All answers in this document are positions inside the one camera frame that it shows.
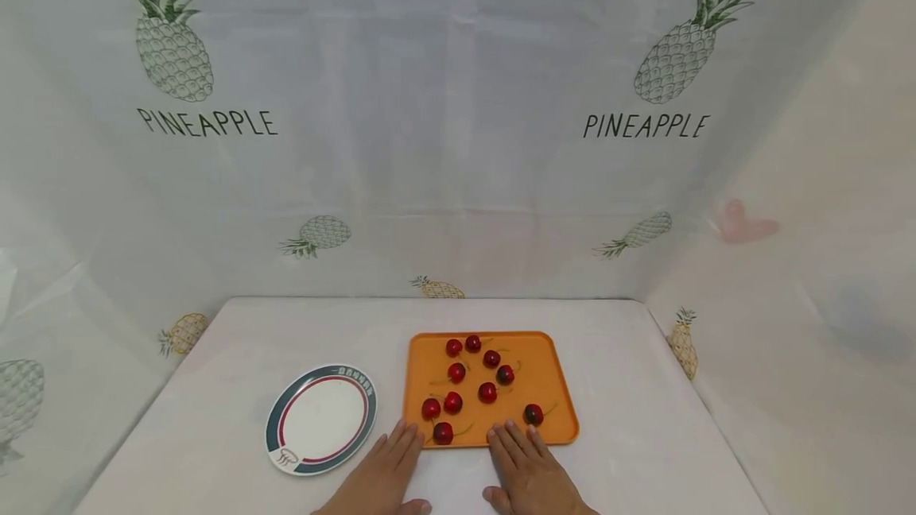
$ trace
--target red cherry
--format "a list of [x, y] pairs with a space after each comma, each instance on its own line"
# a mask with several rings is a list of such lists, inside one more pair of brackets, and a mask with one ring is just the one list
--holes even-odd
[[536, 403], [525, 406], [525, 424], [541, 425], [544, 421], [544, 411]]
[[464, 407], [464, 400], [460, 399], [460, 394], [456, 391], [450, 391], [450, 393], [445, 394], [445, 401], [442, 403], [442, 407], [448, 413], [458, 413]]
[[441, 412], [439, 407], [439, 401], [435, 398], [427, 398], [423, 400], [423, 407], [421, 408], [421, 413], [423, 414], [424, 420], [432, 420], [438, 418]]
[[440, 421], [439, 424], [436, 424], [433, 427], [433, 441], [440, 445], [448, 445], [452, 442], [454, 437], [454, 432], [452, 431], [452, 425], [448, 421]]
[[484, 382], [477, 389], [477, 397], [483, 403], [493, 403], [496, 401], [496, 386], [493, 382]]
[[483, 343], [480, 341], [480, 336], [478, 335], [470, 335], [464, 340], [464, 347], [468, 349], [468, 352], [476, 354], [480, 352], [481, 346], [483, 346]]
[[451, 339], [445, 343], [445, 353], [452, 358], [460, 354], [460, 349], [462, 349], [462, 344], [459, 339]]
[[496, 370], [496, 381], [503, 386], [508, 386], [514, 382], [514, 371], [512, 370], [512, 366], [502, 364], [499, 370]]
[[464, 364], [456, 362], [448, 367], [446, 374], [452, 383], [460, 384], [460, 381], [464, 380], [464, 375], [468, 374], [468, 371], [464, 369]]
[[483, 365], [487, 368], [496, 368], [496, 366], [499, 366], [500, 360], [502, 360], [502, 357], [495, 350], [488, 350], [483, 353]]

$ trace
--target pink heart print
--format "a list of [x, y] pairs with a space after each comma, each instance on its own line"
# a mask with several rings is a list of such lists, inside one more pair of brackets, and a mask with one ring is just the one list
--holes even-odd
[[755, 242], [770, 237], [779, 231], [778, 221], [773, 219], [748, 219], [740, 199], [734, 199], [725, 206], [719, 216], [719, 235], [723, 242], [735, 245]]

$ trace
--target pineapple illustration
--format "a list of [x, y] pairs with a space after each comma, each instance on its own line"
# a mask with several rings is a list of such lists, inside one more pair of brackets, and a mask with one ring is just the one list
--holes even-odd
[[635, 75], [635, 92], [653, 104], [664, 104], [685, 91], [716, 46], [716, 32], [737, 19], [732, 15], [753, 2], [697, 0], [697, 15], [674, 27], [652, 47]]
[[45, 369], [35, 360], [0, 364], [0, 477], [4, 463], [22, 459], [11, 447], [14, 439], [35, 424], [45, 395]]
[[635, 249], [637, 246], [643, 246], [651, 240], [661, 237], [662, 234], [671, 230], [671, 215], [667, 211], [656, 213], [648, 219], [639, 221], [631, 230], [627, 231], [624, 238], [614, 240], [614, 242], [604, 243], [596, 251], [600, 252], [605, 258], [619, 257], [626, 249]]
[[677, 323], [674, 324], [674, 330], [668, 335], [668, 346], [677, 362], [681, 363], [681, 368], [685, 369], [685, 374], [689, 380], [697, 375], [697, 349], [693, 347], [693, 340], [689, 337], [689, 326], [697, 313], [687, 310], [681, 306], [677, 311]]
[[156, 87], [186, 102], [213, 92], [213, 71], [204, 42], [188, 27], [199, 10], [194, 0], [138, 0], [145, 11], [137, 20], [137, 48], [146, 75]]
[[331, 215], [318, 215], [302, 226], [299, 238], [291, 238], [288, 242], [281, 243], [281, 249], [284, 255], [317, 258], [316, 250], [341, 246], [350, 238], [350, 234], [350, 227], [346, 226], [344, 221]]
[[207, 317], [193, 312], [191, 315], [185, 315], [177, 321], [171, 330], [162, 330], [159, 333], [159, 354], [168, 358], [171, 353], [182, 354], [184, 356], [197, 344], [204, 330], [210, 326]]
[[418, 287], [426, 298], [464, 298], [462, 290], [454, 285], [449, 285], [448, 282], [431, 281], [419, 276], [411, 280], [410, 284]]

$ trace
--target white table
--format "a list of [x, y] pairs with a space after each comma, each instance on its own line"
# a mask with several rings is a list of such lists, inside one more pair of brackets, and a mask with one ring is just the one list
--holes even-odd
[[[592, 508], [766, 515], [640, 303], [304, 298], [230, 300], [77, 513], [311, 513], [369, 445], [317, 478], [273, 467], [264, 426], [291, 381], [330, 361], [368, 372], [379, 395], [371, 443], [399, 418], [411, 336], [531, 329], [556, 344], [580, 435], [554, 453]], [[486, 450], [427, 451], [408, 498], [428, 498], [439, 515], [492, 513], [480, 491], [495, 481]]]

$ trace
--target white plate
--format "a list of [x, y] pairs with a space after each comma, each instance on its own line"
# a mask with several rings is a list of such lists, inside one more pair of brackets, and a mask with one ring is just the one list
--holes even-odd
[[289, 384], [267, 417], [271, 462], [285, 473], [318, 475], [350, 459], [375, 424], [375, 387], [362, 370], [321, 366]]

